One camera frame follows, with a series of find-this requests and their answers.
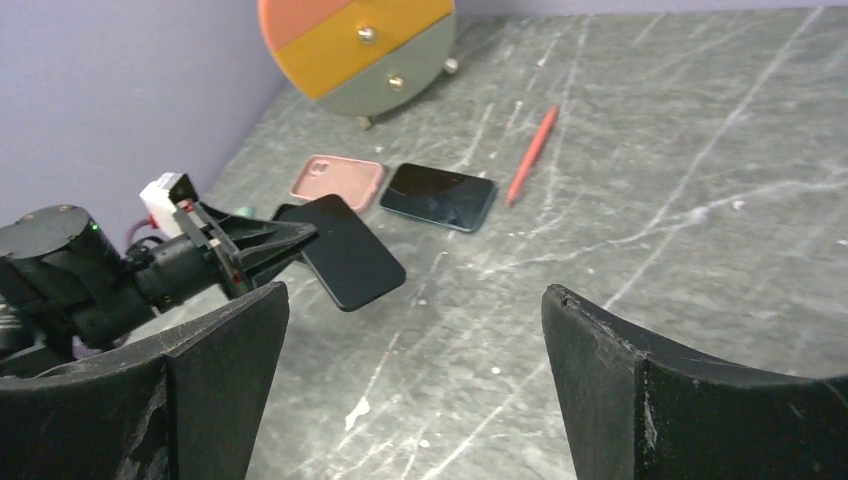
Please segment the black phone case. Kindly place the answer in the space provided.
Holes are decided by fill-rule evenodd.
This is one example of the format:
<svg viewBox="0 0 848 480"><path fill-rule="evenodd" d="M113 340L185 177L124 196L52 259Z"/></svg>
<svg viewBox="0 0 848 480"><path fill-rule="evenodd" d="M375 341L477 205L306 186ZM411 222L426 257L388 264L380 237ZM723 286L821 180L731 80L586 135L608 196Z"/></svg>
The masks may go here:
<svg viewBox="0 0 848 480"><path fill-rule="evenodd" d="M301 259L337 308L352 312L402 286L406 270L383 242L338 195L282 205L275 221L312 224L318 235Z"/></svg>

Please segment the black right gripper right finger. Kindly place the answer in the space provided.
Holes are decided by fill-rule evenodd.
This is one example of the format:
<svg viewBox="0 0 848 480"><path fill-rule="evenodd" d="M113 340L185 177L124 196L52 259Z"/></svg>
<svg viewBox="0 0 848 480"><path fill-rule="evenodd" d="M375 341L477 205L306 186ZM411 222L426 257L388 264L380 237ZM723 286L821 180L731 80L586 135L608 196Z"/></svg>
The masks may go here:
<svg viewBox="0 0 848 480"><path fill-rule="evenodd" d="M843 479L847 379L733 363L549 286L541 323L580 479Z"/></svg>

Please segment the black screen white phone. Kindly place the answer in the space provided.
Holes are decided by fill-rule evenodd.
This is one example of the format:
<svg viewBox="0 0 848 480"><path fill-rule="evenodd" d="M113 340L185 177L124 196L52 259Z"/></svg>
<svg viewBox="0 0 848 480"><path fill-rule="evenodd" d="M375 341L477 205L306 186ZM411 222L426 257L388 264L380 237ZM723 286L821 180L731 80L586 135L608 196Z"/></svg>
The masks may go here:
<svg viewBox="0 0 848 480"><path fill-rule="evenodd" d="M490 179L403 163L392 175L379 205L419 221L473 233L483 225L497 192Z"/></svg>

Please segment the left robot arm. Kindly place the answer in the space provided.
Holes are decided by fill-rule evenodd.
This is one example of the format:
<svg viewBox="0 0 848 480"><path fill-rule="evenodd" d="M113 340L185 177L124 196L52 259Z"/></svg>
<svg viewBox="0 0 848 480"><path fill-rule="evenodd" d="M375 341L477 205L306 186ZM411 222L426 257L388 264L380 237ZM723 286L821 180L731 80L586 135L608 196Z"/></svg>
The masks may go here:
<svg viewBox="0 0 848 480"><path fill-rule="evenodd" d="M156 316L217 285L228 299L269 282L317 236L309 223L262 221L181 201L179 233L120 255L88 211L37 210L1 230L1 374L31 378L74 361L73 341L112 350Z"/></svg>

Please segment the pink phone case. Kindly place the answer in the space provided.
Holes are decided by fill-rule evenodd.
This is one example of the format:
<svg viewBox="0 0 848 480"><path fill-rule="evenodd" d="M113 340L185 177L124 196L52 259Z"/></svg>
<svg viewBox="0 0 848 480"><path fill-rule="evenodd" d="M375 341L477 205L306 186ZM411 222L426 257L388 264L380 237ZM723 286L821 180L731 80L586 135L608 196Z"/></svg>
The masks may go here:
<svg viewBox="0 0 848 480"><path fill-rule="evenodd" d="M289 194L304 201L338 195L360 213L371 205L386 174L387 168L378 162L313 155L296 175Z"/></svg>

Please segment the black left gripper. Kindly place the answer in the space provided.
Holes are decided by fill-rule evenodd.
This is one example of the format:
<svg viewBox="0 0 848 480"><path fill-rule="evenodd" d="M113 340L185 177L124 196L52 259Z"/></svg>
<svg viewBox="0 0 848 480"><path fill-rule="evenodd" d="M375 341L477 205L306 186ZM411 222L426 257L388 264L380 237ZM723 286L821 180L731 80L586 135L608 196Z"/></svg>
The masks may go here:
<svg viewBox="0 0 848 480"><path fill-rule="evenodd" d="M173 214L181 233L135 242L135 283L150 305L181 305L217 285L232 300L274 280L317 238L315 225L266 221L191 199Z"/></svg>

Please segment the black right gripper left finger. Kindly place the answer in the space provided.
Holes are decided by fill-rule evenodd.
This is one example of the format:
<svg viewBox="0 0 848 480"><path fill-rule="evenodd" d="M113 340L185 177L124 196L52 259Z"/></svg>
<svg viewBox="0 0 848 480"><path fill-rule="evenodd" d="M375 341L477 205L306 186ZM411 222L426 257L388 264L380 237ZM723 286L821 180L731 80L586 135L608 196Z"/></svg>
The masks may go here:
<svg viewBox="0 0 848 480"><path fill-rule="evenodd" d="M1 382L5 479L242 479L289 320L269 283L199 318Z"/></svg>

